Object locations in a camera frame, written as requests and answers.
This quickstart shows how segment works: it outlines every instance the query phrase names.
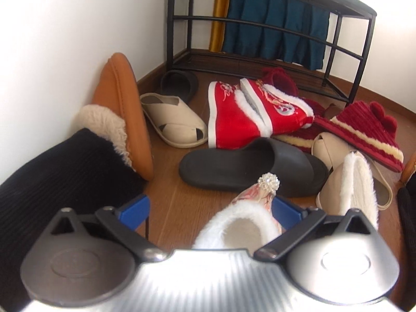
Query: rhinestone brooch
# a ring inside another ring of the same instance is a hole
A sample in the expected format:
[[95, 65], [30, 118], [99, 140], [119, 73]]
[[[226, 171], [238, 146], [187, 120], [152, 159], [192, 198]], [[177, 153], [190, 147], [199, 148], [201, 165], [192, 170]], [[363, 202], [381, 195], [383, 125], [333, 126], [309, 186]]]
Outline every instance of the rhinestone brooch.
[[276, 191], [280, 186], [278, 177], [270, 172], [261, 176], [257, 183], [259, 184], [260, 189], [266, 190], [267, 192], [272, 193], [274, 196], [276, 196]]

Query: black metal frame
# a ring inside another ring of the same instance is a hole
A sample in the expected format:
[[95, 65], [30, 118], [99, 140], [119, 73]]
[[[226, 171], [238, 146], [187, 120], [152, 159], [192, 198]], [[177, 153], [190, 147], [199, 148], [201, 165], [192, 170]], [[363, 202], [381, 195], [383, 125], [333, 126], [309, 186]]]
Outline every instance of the black metal frame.
[[[260, 63], [267, 66], [281, 66], [282, 64], [279, 63], [279, 61], [272, 61], [272, 60], [263, 60], [263, 59], [252, 59], [245, 56], [239, 56], [239, 55], [230, 55], [230, 54], [224, 54], [224, 53], [211, 53], [211, 52], [201, 52], [201, 51], [193, 51], [192, 50], [192, 25], [193, 20], [204, 20], [204, 21], [220, 21], [220, 22], [235, 22], [239, 24], [248, 24], [251, 26], [258, 26], [263, 27], [267, 29], [274, 29], [278, 31], [282, 31], [284, 33], [288, 34], [294, 34], [298, 35], [303, 38], [307, 38], [309, 40], [314, 40], [318, 43], [325, 44], [329, 47], [331, 47], [331, 52], [329, 55], [328, 64], [325, 70], [325, 74], [323, 77], [319, 77], [317, 74], [315, 74], [312, 71], [305, 70], [303, 68], [297, 68], [296, 65], [293, 65], [291, 67], [284, 66], [287, 70], [293, 70], [295, 72], [298, 72], [300, 74], [313, 76], [315, 78], [319, 78], [322, 80], [322, 87], [328, 86], [330, 89], [332, 89], [334, 93], [330, 93], [325, 90], [316, 89], [311, 86], [305, 86], [302, 84], [298, 84], [298, 88], [310, 92], [314, 92], [320, 95], [324, 95], [327, 97], [331, 97], [332, 99], [337, 99], [339, 101], [345, 102], [347, 105], [352, 103], [354, 101], [355, 95], [357, 93], [365, 64], [367, 62], [368, 54], [370, 51], [370, 45], [371, 40], [373, 37], [373, 31], [374, 31], [374, 23], [376, 20], [376, 12], [370, 8], [369, 6], [365, 5], [359, 0], [301, 0], [305, 1], [309, 4], [319, 6], [321, 8], [324, 8], [326, 10], [329, 10], [330, 12], [337, 15], [337, 21], [336, 21], [336, 27], [335, 27], [335, 34], [334, 39], [332, 42], [327, 42], [324, 40], [321, 40], [319, 38], [314, 38], [312, 36], [302, 34], [300, 32], [291, 31], [288, 29], [270, 26], [266, 24], [261, 24], [257, 22], [250, 22], [250, 21], [244, 21], [244, 20], [235, 20], [235, 19], [229, 19], [229, 18], [222, 18], [222, 17], [213, 17], [213, 16], [195, 16], [193, 14], [193, 2], [194, 0], [189, 0], [189, 6], [188, 6], [188, 15], [175, 15], [174, 14], [174, 5], [175, 0], [168, 0], [168, 15], [167, 15], [167, 41], [166, 41], [166, 57], [167, 57], [167, 63], [166, 68], [167, 70], [171, 69], [180, 69], [180, 70], [192, 70], [192, 71], [200, 71], [200, 72], [207, 72], [207, 73], [214, 73], [214, 74], [224, 74], [229, 76], [236, 76], [236, 77], [249, 77], [249, 78], [257, 78], [256, 76], [247, 76], [242, 74], [235, 74], [230, 72], [225, 72], [222, 70], [212, 70], [212, 69], [204, 69], [204, 68], [198, 68], [193, 67], [189, 64], [182, 64], [184, 59], [188, 59], [190, 55], [201, 55], [201, 56], [213, 56], [213, 57], [220, 57], [220, 58], [229, 58], [234, 60], [240, 60], [240, 61], [247, 61], [247, 62], [253, 62], [253, 63]], [[351, 18], [364, 18], [368, 20], [368, 28], [367, 28], [367, 35], [365, 39], [365, 43], [363, 46], [363, 51], [361, 55], [358, 55], [356, 53], [353, 53], [343, 47], [340, 47], [338, 45], [338, 39], [340, 37], [340, 31], [341, 31], [341, 24], [343, 17], [351, 17]], [[188, 33], [187, 33], [187, 45], [186, 50], [182, 55], [179, 57], [176, 57], [174, 59], [173, 57], [173, 24], [176, 20], [186, 20], [188, 22]], [[341, 91], [332, 81], [330, 81], [329, 76], [332, 68], [332, 64], [334, 62], [335, 52], [341, 51], [351, 57], [354, 57], [360, 61], [358, 70], [352, 85], [352, 89], [349, 93], [349, 95], [346, 95], [343, 91]]]

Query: screw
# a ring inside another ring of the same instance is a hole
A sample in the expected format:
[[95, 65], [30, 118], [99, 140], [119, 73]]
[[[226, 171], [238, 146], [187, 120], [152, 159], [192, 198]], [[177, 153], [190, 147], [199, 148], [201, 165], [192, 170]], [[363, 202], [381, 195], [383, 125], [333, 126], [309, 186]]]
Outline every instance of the screw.
[[144, 257], [149, 262], [161, 262], [168, 257], [168, 254], [157, 248], [149, 248], [144, 250]]
[[276, 250], [271, 248], [261, 248], [255, 252], [256, 258], [259, 257], [264, 260], [273, 260], [277, 258], [278, 255], [279, 254], [276, 252]]

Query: shoe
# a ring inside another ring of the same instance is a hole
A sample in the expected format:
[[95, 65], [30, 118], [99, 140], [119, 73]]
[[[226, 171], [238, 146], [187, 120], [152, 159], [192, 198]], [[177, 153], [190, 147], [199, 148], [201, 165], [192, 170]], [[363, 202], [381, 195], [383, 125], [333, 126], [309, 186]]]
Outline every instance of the shoe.
[[209, 148], [239, 149], [257, 137], [270, 137], [271, 130], [250, 107], [239, 86], [211, 82], [208, 101]]
[[198, 77], [192, 72], [169, 70], [160, 82], [158, 93], [167, 96], [178, 96], [188, 104], [198, 91]]
[[237, 150], [194, 150], [179, 163], [179, 175], [186, 183], [218, 191], [244, 191], [269, 172], [282, 182], [277, 194], [284, 197], [317, 195], [328, 178], [319, 158], [263, 137]]
[[271, 205], [280, 182], [271, 173], [244, 190], [230, 205], [218, 212], [201, 230], [193, 249], [256, 250], [282, 234], [273, 218]]
[[145, 180], [152, 180], [153, 158], [146, 120], [136, 78], [122, 53], [113, 54], [105, 64], [91, 104], [78, 117], [84, 127], [112, 140], [124, 162]]
[[315, 117], [315, 123], [394, 172], [402, 172], [403, 152], [396, 142], [397, 121], [377, 102], [350, 104], [330, 120]]
[[[322, 160], [330, 173], [344, 162], [349, 153], [355, 151], [357, 151], [356, 148], [332, 133], [319, 134], [311, 149], [312, 155]], [[364, 156], [370, 165], [378, 208], [386, 210], [393, 200], [392, 188], [381, 174], [377, 164], [370, 157]]]
[[170, 146], [194, 148], [208, 140], [204, 121], [178, 96], [146, 93], [140, 101], [155, 131]]
[[401, 176], [400, 176], [400, 182], [406, 185], [406, 183], [415, 173], [416, 173], [416, 153], [413, 153], [409, 161], [404, 166], [403, 172], [401, 173]]
[[378, 208], [373, 177], [365, 157], [358, 151], [349, 153], [329, 175], [316, 197], [317, 207], [327, 214], [343, 216], [353, 207], [360, 209], [378, 229]]
[[[318, 102], [305, 98], [303, 100], [312, 108], [314, 115], [322, 115], [325, 112], [325, 108]], [[309, 128], [301, 128], [292, 133], [274, 135], [272, 138], [291, 144], [305, 153], [311, 153], [314, 139], [323, 131], [324, 129], [319, 125], [312, 123]]]
[[273, 135], [291, 133], [312, 125], [313, 110], [302, 99], [287, 95], [261, 81], [241, 79], [240, 87], [248, 103]]

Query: black slide sandal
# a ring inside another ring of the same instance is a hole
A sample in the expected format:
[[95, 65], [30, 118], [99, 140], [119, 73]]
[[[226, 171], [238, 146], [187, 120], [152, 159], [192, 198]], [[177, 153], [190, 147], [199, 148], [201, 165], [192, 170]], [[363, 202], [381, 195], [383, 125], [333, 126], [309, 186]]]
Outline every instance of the black slide sandal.
[[159, 94], [178, 96], [186, 104], [198, 90], [198, 78], [191, 72], [182, 70], [169, 70], [161, 80]]
[[238, 150], [195, 150], [179, 164], [186, 183], [219, 191], [241, 192], [267, 172], [279, 178], [277, 195], [285, 197], [316, 195], [328, 178], [321, 160], [272, 138], [257, 138]]

